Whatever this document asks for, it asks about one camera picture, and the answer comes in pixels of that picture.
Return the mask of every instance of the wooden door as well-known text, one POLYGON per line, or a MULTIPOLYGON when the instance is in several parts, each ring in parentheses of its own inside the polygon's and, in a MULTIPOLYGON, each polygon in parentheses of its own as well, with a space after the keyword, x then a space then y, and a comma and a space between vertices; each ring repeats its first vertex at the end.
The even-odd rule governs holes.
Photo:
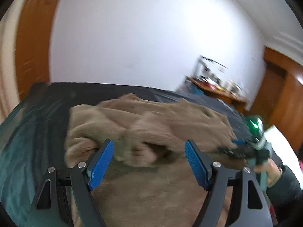
POLYGON ((34 82, 49 82, 48 55, 58 0, 25 0, 16 37, 16 78, 20 100, 34 82))
POLYGON ((286 71, 273 63, 267 62, 267 68, 257 97, 249 115, 260 115, 265 128, 271 125, 270 117, 279 100, 285 82, 286 71))
POLYGON ((287 74, 271 123, 282 132, 294 151, 303 143, 303 85, 287 74))

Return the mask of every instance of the sleeve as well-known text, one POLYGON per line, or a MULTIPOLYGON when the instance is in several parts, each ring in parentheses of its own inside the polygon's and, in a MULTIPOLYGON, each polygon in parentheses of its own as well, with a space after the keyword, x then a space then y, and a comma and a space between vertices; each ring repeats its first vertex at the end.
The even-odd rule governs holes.
POLYGON ((301 187, 294 173, 288 166, 281 166, 280 179, 266 191, 274 206, 277 220, 286 219, 302 196, 301 187))

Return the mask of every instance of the pink object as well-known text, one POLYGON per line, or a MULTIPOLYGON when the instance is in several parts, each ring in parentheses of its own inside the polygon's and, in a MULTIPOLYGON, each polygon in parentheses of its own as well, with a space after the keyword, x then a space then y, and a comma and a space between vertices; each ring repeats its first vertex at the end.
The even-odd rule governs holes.
POLYGON ((303 162, 299 160, 299 166, 301 168, 301 171, 303 172, 303 162))
POLYGON ((277 221, 277 218, 276 218, 276 212, 275 212, 275 209, 274 209, 274 206, 271 205, 269 207, 269 212, 270 212, 270 215, 272 216, 272 223, 274 226, 276 226, 278 224, 278 221, 277 221))

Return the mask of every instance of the white wall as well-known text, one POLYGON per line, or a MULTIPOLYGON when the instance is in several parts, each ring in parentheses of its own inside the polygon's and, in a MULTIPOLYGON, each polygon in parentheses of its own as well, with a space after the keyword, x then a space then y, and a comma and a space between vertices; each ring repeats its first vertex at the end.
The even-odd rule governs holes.
POLYGON ((229 69, 254 99, 264 39, 234 0, 60 0, 51 81, 175 90, 202 54, 229 69))

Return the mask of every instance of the blue gripper pad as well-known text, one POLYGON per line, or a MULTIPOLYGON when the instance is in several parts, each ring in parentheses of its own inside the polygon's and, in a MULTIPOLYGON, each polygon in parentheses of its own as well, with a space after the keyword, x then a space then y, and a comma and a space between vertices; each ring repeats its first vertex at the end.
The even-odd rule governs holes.
POLYGON ((91 191, 100 185, 114 155, 114 150, 113 141, 106 140, 90 162, 92 166, 87 167, 87 175, 90 178, 88 187, 91 191))
POLYGON ((246 142, 244 140, 232 139, 232 143, 236 144, 237 146, 245 145, 246 142))
POLYGON ((210 184, 207 177, 207 170, 189 141, 185 143, 185 155, 198 184, 202 186, 204 190, 208 191, 210 184))

